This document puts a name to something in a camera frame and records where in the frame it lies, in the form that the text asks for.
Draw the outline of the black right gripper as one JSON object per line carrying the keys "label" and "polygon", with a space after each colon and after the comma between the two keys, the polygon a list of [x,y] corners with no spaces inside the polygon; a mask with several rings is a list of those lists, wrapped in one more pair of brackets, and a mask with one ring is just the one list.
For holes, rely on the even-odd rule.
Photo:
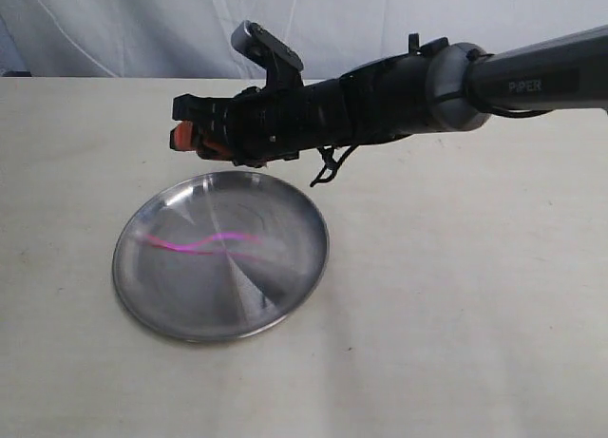
{"label": "black right gripper", "polygon": [[174,98],[172,118],[174,151],[249,167],[291,161],[314,147],[314,87],[249,86],[231,98],[186,93]]}

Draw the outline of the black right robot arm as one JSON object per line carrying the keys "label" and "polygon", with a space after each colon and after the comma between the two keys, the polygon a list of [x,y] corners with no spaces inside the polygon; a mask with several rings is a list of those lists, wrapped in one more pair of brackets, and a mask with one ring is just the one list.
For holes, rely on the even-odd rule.
{"label": "black right robot arm", "polygon": [[299,56],[263,26],[241,23],[231,43],[265,70],[265,85],[231,98],[175,98],[170,147],[250,167],[316,150],[323,182],[360,146],[471,131],[492,116],[607,106],[606,27],[498,54],[411,34],[406,53],[311,85]]}

